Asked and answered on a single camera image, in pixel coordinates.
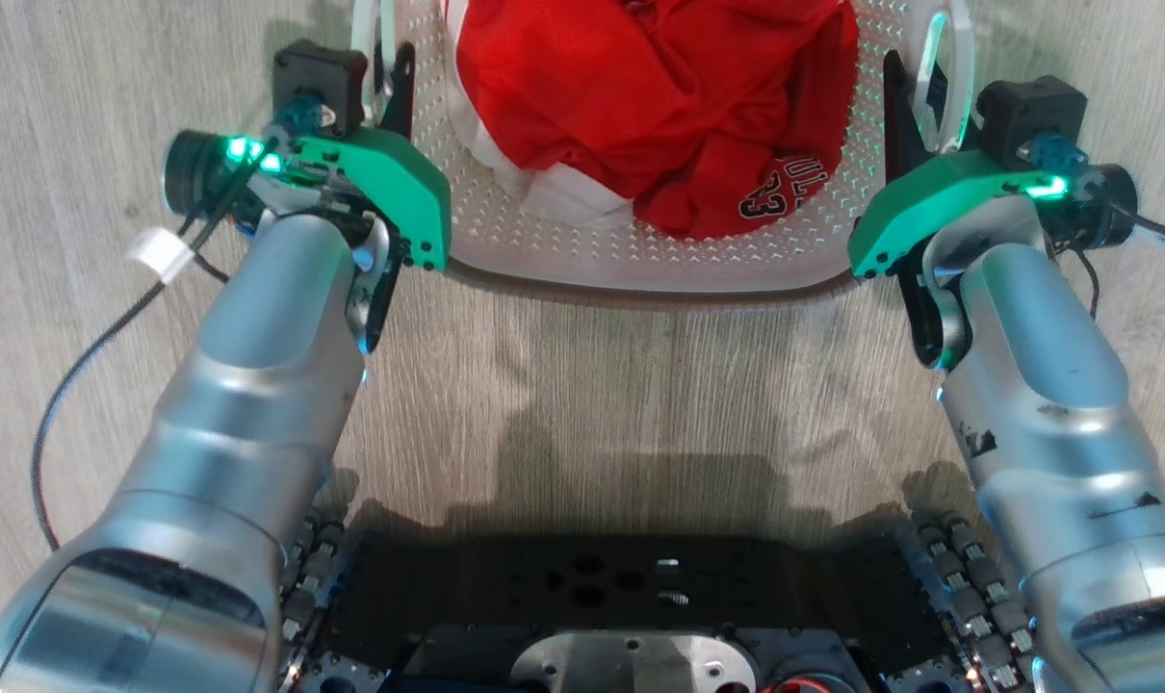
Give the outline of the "red basketball jersey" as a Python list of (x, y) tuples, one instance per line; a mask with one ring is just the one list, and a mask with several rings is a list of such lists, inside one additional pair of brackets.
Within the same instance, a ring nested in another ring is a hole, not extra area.
[(758, 231), (833, 179), (850, 0), (471, 0), (456, 62), (521, 169), (573, 167), (679, 240)]

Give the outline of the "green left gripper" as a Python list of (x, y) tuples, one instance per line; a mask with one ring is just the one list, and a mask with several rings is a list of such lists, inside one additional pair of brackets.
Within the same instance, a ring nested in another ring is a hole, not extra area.
[[(339, 225), (350, 245), (384, 222), (405, 264), (442, 271), (452, 239), (447, 177), (411, 137), (416, 49), (398, 44), (386, 69), (383, 19), (373, 22), (373, 97), (384, 102), (379, 130), (359, 128), (345, 140), (301, 137), (266, 153), (226, 215), (255, 232), (262, 217), (323, 215)], [(182, 130), (165, 150), (163, 195), (171, 214), (188, 215), (223, 193), (230, 177), (261, 153), (257, 137)]]

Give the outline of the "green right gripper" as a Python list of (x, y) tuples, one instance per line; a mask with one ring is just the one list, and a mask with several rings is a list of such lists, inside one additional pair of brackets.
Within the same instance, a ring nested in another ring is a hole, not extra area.
[[(916, 246), (983, 203), (1011, 197), (1042, 212), (1048, 239), (1062, 248), (1097, 249), (1124, 243), (1141, 210), (1141, 190), (1123, 167), (1092, 164), (1078, 149), (1030, 149), (1011, 167), (984, 153), (933, 158), (912, 109), (912, 89), (899, 54), (883, 61), (885, 181), (848, 238), (850, 270), (859, 280), (890, 275)], [(934, 62), (926, 105), (944, 109), (948, 78)]]

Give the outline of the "white perforated laundry basket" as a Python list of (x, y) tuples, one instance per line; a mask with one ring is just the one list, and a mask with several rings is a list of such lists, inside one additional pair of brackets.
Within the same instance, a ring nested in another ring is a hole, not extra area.
[[(373, 64), (373, 22), (393, 49), (416, 49), (412, 137), (450, 181), (453, 280), (548, 300), (779, 303), (845, 294), (855, 284), (847, 238), (885, 185), (883, 61), (899, 54), (929, 153), (952, 153), (969, 127), (977, 38), (970, 0), (850, 0), (857, 14), (857, 83), (833, 179), (781, 222), (725, 240), (679, 241), (643, 225), (585, 229), (521, 211), (489, 169), (456, 140), (447, 105), (447, 52), (436, 0), (350, 0), (350, 47)], [(948, 78), (944, 109), (926, 93), (934, 62)]]

